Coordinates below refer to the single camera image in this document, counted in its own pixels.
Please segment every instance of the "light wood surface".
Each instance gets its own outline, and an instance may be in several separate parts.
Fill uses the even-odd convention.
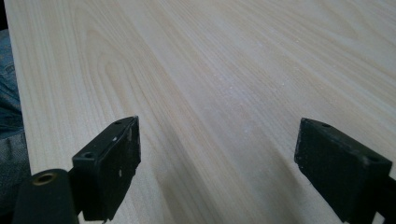
[[[33,173],[140,117],[113,223],[340,223],[293,161],[301,117],[396,161],[393,0],[6,6]]]

